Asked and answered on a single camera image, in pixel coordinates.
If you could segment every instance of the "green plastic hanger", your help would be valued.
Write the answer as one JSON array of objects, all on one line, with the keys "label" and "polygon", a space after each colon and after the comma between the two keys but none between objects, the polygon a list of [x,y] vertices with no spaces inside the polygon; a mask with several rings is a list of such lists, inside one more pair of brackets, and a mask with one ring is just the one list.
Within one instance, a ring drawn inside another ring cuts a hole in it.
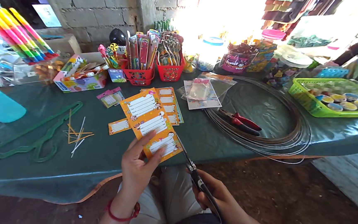
[{"label": "green plastic hanger", "polygon": [[[7,145],[8,143],[18,139],[19,137],[29,133],[30,131],[44,125],[45,123],[55,119],[56,117],[58,117],[59,115],[62,115],[63,113],[69,111],[70,109],[72,109],[71,114],[75,114],[81,107],[83,106],[83,103],[78,101],[74,104],[71,104],[69,106],[64,107],[61,111],[59,111],[59,113],[55,114],[55,115],[51,115],[49,117],[47,117],[46,119],[44,119],[43,121],[41,121],[40,123],[29,127],[28,129],[20,132],[18,135],[13,136],[12,138],[2,141],[0,142],[0,148]],[[34,161],[37,163],[41,163],[41,162],[45,162],[49,159],[51,159],[57,152],[57,147],[55,145],[53,145],[52,150],[49,152],[48,155],[46,155],[45,157],[40,157],[41,154],[41,148],[44,142],[46,142],[47,140],[51,139],[55,133],[55,131],[57,130],[58,127],[60,127],[60,125],[63,124],[63,122],[65,120],[67,120],[69,118],[69,114],[65,115],[64,117],[60,118],[56,124],[54,124],[50,129],[47,130],[47,133],[41,137],[40,139],[38,139],[37,141],[35,141],[32,145],[28,145],[28,146],[19,146],[15,149],[9,150],[7,152],[4,153],[0,153],[0,159],[4,159],[7,158],[11,155],[14,155],[16,153],[27,153],[30,152],[31,150],[34,150]]]}]

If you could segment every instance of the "red plastic basket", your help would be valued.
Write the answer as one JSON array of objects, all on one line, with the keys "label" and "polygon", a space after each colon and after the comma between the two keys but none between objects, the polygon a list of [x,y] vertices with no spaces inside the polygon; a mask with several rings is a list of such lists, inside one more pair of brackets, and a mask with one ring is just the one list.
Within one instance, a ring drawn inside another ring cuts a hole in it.
[{"label": "red plastic basket", "polygon": [[123,69],[125,78],[135,86],[148,86],[154,79],[154,65],[151,69]]},{"label": "red plastic basket", "polygon": [[179,80],[180,75],[182,74],[183,68],[185,67],[185,59],[182,56],[182,63],[180,66],[170,66],[170,65],[158,65],[158,74],[160,74],[160,79],[163,82],[176,82]]},{"label": "red plastic basket", "polygon": [[154,67],[152,69],[152,77],[150,79],[128,79],[127,80],[134,86],[148,86],[154,79]]}]

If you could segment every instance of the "rainbow pencil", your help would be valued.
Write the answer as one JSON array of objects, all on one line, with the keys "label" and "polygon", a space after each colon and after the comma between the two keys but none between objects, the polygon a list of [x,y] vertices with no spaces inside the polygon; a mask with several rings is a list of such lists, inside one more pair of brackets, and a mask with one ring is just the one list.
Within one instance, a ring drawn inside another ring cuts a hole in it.
[{"label": "rainbow pencil", "polygon": [[17,44],[12,40],[12,38],[10,38],[10,36],[3,29],[0,29],[0,36],[17,53],[17,55],[21,59],[23,59],[24,62],[26,63],[31,62],[31,60],[26,56],[26,54],[22,51],[22,49],[17,46]]},{"label": "rainbow pencil", "polygon": [[35,47],[30,43],[30,41],[24,36],[22,31],[20,31],[16,25],[12,22],[12,20],[5,15],[5,13],[0,9],[0,19],[2,19],[10,30],[12,30],[13,33],[17,35],[17,37],[23,42],[24,45],[31,51],[31,53],[35,56],[36,59],[39,61],[44,60],[43,57],[38,53],[38,51],[35,49]]},{"label": "rainbow pencil", "polygon": [[33,48],[37,50],[37,52],[41,55],[42,58],[46,59],[46,55],[42,52],[42,50],[38,47],[38,45],[33,41],[33,39],[27,34],[26,30],[22,27],[22,25],[12,16],[12,14],[5,8],[1,8],[2,11],[10,18],[10,20],[16,25],[16,27],[24,34],[24,36],[29,40],[30,44]]},{"label": "rainbow pencil", "polygon": [[18,36],[13,33],[9,26],[0,18],[0,28],[2,28],[12,40],[24,51],[24,53],[30,58],[32,62],[39,62],[38,59],[32,54],[32,52],[24,45],[24,43],[18,38]]},{"label": "rainbow pencil", "polygon": [[27,29],[31,35],[37,39],[37,41],[48,50],[49,53],[54,54],[53,50],[49,47],[49,45],[38,35],[37,32],[30,26],[30,24],[16,11],[14,8],[9,8],[9,10],[13,13],[16,19]]}]

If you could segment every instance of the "dirt floor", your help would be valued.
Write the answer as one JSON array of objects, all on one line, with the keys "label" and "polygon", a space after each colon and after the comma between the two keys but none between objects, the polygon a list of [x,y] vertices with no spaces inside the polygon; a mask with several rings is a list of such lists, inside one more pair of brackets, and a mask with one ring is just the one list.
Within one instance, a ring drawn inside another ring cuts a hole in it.
[{"label": "dirt floor", "polygon": [[[311,163],[257,160],[198,167],[220,179],[262,224],[358,223],[358,207]],[[0,196],[0,224],[96,224],[120,182],[109,181],[88,200],[71,205]]]}]

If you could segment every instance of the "gray pants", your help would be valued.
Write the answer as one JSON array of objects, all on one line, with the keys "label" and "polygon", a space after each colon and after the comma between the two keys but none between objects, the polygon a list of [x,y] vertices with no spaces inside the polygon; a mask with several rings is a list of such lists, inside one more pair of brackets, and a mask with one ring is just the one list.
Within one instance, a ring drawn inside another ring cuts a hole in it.
[{"label": "gray pants", "polygon": [[196,214],[211,213],[196,201],[186,166],[164,167],[160,188],[149,184],[138,202],[139,215],[130,224],[175,224]]}]

